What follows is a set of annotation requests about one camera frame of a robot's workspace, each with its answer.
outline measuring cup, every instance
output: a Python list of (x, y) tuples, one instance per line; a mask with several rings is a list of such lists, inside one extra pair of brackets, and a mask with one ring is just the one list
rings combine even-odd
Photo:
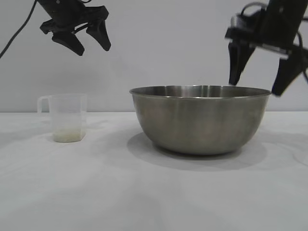
[(42, 113), (42, 101), (48, 100), (53, 140), (77, 142), (86, 135), (86, 94), (48, 95), (38, 99), (38, 113)]

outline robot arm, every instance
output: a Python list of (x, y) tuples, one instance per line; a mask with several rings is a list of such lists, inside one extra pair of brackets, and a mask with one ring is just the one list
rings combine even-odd
[[(273, 94), (281, 96), (298, 75), (305, 73), (308, 50), (303, 48), (298, 28), (307, 6), (308, 0), (270, 0), (268, 5), (250, 16), (245, 15), (243, 9), (241, 14), (233, 17), (226, 33), (226, 38), (231, 39), (229, 83), (237, 85), (257, 47), (288, 56), (287, 59), (280, 59)], [(296, 35), (299, 36), (299, 46), (293, 44)]]
[(105, 25), (109, 12), (105, 6), (86, 7), (82, 0), (38, 0), (38, 2), (51, 17), (51, 20), (44, 22), (40, 29), (45, 34), (52, 32), (54, 42), (66, 46), (81, 56), (85, 49), (75, 34), (87, 28), (87, 33), (95, 38), (104, 50), (110, 49), (111, 43)]

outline bowl rim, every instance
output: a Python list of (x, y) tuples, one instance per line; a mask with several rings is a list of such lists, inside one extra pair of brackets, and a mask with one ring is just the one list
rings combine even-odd
[[(163, 96), (163, 95), (150, 95), (150, 94), (144, 94), (144, 93), (137, 93), (135, 92), (138, 89), (144, 89), (144, 88), (161, 88), (161, 87), (220, 87), (220, 88), (242, 88), (242, 89), (250, 89), (250, 90), (261, 90), (264, 91), (262, 94), (258, 95), (249, 95), (249, 96), (231, 96), (231, 97), (182, 97), (182, 96)], [(257, 97), (265, 97), (270, 96), (271, 91), (261, 88), (251, 88), (251, 87), (237, 87), (237, 86), (220, 86), (220, 85), (165, 85), (165, 86), (148, 86), (148, 87), (140, 87), (140, 88), (133, 88), (130, 91), (130, 94), (132, 95), (138, 95), (138, 96), (144, 96), (148, 98), (160, 98), (160, 99), (186, 99), (186, 100), (198, 100), (198, 99), (207, 99), (207, 100), (216, 100), (216, 99), (251, 99), (251, 98), (257, 98)]]

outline white wall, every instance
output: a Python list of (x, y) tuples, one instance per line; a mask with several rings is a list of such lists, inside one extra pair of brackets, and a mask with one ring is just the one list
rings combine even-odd
[[(110, 12), (110, 52), (85, 32), (78, 57), (51, 41), (39, 26), (49, 19), (40, 5), (0, 60), (0, 111), (36, 110), (39, 96), (84, 92), (90, 111), (131, 111), (129, 89), (149, 85), (227, 85), (230, 18), (251, 0), (93, 0)], [(0, 48), (28, 15), (33, 0), (0, 3)], [(308, 27), (303, 27), (308, 42)], [(279, 56), (258, 50), (239, 86), (271, 89)], [(268, 110), (308, 110), (308, 85), (298, 78)]]

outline black cable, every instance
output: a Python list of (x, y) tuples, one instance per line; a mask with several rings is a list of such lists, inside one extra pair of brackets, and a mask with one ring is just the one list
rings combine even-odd
[(6, 51), (8, 50), (8, 48), (10, 47), (10, 45), (12, 44), (12, 42), (14, 41), (14, 39), (19, 35), (19, 33), (24, 29), (24, 27), (27, 25), (27, 23), (29, 22), (33, 11), (35, 9), (35, 6), (37, 4), (38, 0), (35, 0), (33, 3), (33, 6), (31, 8), (30, 14), (28, 16), (28, 18), (26, 19), (26, 21), (24, 22), (24, 24), (16, 31), (16, 33), (11, 37), (11, 39), (9, 40), (9, 42), (6, 44), (5, 48), (3, 49), (3, 51), (1, 51), (0, 53), (0, 59), (2, 58), (2, 56), (6, 53)]
[[(284, 19), (284, 21), (288, 24), (288, 27), (290, 27), (291, 29), (293, 29), (295, 26), (293, 26), (290, 21), (287, 19), (287, 17), (282, 13), (282, 18)], [(297, 31), (297, 37), (298, 37), (298, 44), (299, 44), (299, 48), (300, 48), (300, 51), (301, 51), (301, 55), (302, 55), (302, 58), (301, 58), (301, 65), (302, 65), (302, 72), (303, 72), (303, 75), (305, 77), (305, 80), (307, 81), (308, 83), (308, 75), (306, 73), (306, 69), (305, 69), (305, 52), (304, 52), (304, 45), (303, 45), (303, 37), (301, 35), (301, 33), (299, 31)]]
[(241, 12), (241, 16), (244, 15), (244, 12), (245, 12), (245, 10), (246, 10), (247, 8), (252, 7), (252, 6), (260, 6), (261, 8), (267, 8), (268, 5), (265, 4), (265, 3), (262, 3), (262, 2), (254, 1), (254, 2), (252, 2), (252, 3), (250, 3), (250, 4), (247, 4), (247, 5), (244, 6), (244, 8), (243, 8), (243, 10), (242, 10), (242, 12)]
[(301, 54), (302, 54), (301, 64), (302, 64), (302, 69), (303, 69), (303, 75), (305, 77), (305, 80), (308, 83), (308, 75), (307, 75), (306, 69), (305, 69), (305, 53), (304, 53), (303, 37), (302, 37), (302, 35), (299, 31), (297, 32), (297, 37), (298, 37), (299, 48), (300, 48)]

